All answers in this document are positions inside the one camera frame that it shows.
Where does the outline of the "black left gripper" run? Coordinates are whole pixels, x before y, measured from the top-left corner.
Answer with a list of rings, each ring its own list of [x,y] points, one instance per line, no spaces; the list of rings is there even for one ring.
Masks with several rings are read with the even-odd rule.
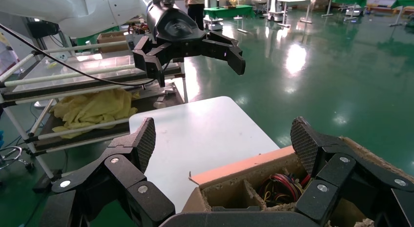
[[[173,59],[203,55],[226,61],[237,74],[245,73],[246,61],[238,41],[221,33],[208,34],[175,4],[152,4],[146,21],[155,42],[142,36],[134,47],[135,67],[165,87],[165,71]]]

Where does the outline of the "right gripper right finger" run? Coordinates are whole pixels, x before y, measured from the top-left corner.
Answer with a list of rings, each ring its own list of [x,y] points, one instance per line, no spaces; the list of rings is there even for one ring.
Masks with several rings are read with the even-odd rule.
[[[414,184],[408,178],[357,154],[339,137],[314,130],[303,118],[293,120],[295,154],[312,178],[295,210],[325,225],[341,199],[353,203],[376,227],[414,224]]]

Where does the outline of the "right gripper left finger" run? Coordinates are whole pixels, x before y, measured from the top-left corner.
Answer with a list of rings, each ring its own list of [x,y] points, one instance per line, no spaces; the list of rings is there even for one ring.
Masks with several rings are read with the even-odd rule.
[[[51,226],[87,227],[113,201],[138,227],[157,227],[175,206],[145,176],[156,142],[155,123],[145,118],[132,134],[115,138],[95,161],[52,186]]]

